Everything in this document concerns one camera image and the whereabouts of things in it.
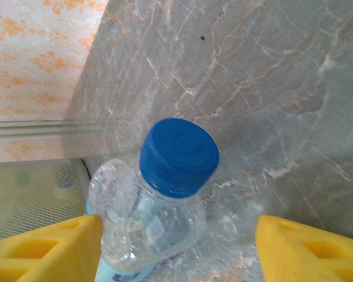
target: clear plastic bottle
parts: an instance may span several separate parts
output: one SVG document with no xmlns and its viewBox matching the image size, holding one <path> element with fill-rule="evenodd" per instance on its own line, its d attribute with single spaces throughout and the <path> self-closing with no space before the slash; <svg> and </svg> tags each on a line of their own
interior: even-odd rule
<svg viewBox="0 0 353 282">
<path fill-rule="evenodd" d="M 139 156 L 126 159 L 104 163 L 89 186 L 86 211 L 104 222 L 96 282 L 140 282 L 205 231 L 198 191 L 219 162 L 206 131 L 182 119 L 161 120 Z"/>
</svg>

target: bottle cap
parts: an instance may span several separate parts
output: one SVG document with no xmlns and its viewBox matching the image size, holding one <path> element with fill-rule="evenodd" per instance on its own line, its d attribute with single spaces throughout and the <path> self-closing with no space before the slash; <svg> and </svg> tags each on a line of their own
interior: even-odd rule
<svg viewBox="0 0 353 282">
<path fill-rule="evenodd" d="M 216 170 L 218 148 L 198 125 L 163 119 L 153 125 L 140 151 L 140 171 L 160 194 L 186 198 L 195 194 Z"/>
</svg>

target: mesh panel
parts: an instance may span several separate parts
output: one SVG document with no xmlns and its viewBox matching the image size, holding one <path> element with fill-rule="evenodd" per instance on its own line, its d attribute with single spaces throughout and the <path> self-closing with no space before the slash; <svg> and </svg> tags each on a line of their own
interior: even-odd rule
<svg viewBox="0 0 353 282">
<path fill-rule="evenodd" d="M 0 239 L 84 213 L 69 160 L 0 164 Z"/>
</svg>

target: blue bottle cap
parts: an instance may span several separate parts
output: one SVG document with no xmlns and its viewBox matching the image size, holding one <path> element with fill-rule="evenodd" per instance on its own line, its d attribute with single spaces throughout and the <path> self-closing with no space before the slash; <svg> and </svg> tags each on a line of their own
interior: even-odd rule
<svg viewBox="0 0 353 282">
<path fill-rule="evenodd" d="M 183 119 L 153 125 L 140 151 L 140 171 L 160 194 L 186 198 L 195 194 L 216 170 L 219 153 L 212 137 Z"/>
</svg>

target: gray marble surface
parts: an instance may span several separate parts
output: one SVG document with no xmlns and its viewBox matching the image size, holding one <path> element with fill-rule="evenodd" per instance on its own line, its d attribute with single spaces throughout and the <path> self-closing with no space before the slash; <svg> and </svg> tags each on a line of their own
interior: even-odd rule
<svg viewBox="0 0 353 282">
<path fill-rule="evenodd" d="M 93 172 L 166 116 L 209 131 L 221 164 L 206 235 L 150 281 L 263 281 L 260 214 L 353 238 L 353 0 L 111 0 L 65 155 Z"/>
</svg>

